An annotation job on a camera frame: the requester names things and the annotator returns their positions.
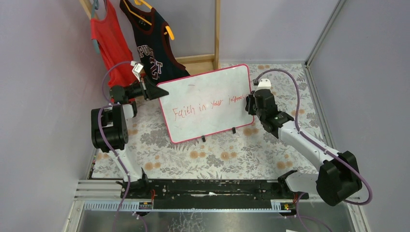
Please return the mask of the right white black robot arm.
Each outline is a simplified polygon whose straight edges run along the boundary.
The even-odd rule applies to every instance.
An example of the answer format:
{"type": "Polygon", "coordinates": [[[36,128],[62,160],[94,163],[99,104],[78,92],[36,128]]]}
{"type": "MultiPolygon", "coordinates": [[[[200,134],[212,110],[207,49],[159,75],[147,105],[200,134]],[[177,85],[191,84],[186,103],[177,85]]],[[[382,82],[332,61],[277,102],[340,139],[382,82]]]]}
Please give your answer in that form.
{"type": "Polygon", "coordinates": [[[309,174],[292,170],[280,176],[278,182],[283,195],[315,194],[335,206],[362,189],[355,155],[328,147],[300,129],[292,116],[278,110],[269,90],[260,89],[246,96],[245,110],[259,119],[266,132],[292,146],[318,171],[309,174]]]}

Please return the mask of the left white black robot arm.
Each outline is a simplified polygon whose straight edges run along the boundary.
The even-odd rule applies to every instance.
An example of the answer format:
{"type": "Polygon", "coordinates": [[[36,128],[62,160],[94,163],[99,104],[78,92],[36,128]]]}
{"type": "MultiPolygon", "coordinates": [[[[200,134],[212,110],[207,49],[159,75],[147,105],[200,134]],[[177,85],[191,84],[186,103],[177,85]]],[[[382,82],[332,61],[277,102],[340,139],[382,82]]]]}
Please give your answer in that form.
{"type": "Polygon", "coordinates": [[[125,190],[147,191],[147,175],[127,148],[127,120],[137,116],[137,104],[133,99],[143,97],[150,101],[167,96],[169,92],[143,79],[127,87],[113,86],[109,93],[113,105],[91,110],[91,141],[96,149],[114,160],[122,173],[125,190]]]}

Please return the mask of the pink-framed whiteboard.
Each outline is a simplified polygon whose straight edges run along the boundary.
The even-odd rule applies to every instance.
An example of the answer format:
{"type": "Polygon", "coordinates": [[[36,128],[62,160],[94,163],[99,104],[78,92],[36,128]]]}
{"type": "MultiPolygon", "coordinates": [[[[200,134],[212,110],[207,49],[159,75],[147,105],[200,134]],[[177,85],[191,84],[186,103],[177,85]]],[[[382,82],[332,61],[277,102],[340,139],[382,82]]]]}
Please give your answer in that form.
{"type": "Polygon", "coordinates": [[[245,110],[251,92],[249,67],[232,67],[159,83],[168,91],[159,102],[174,144],[250,125],[245,110]]]}

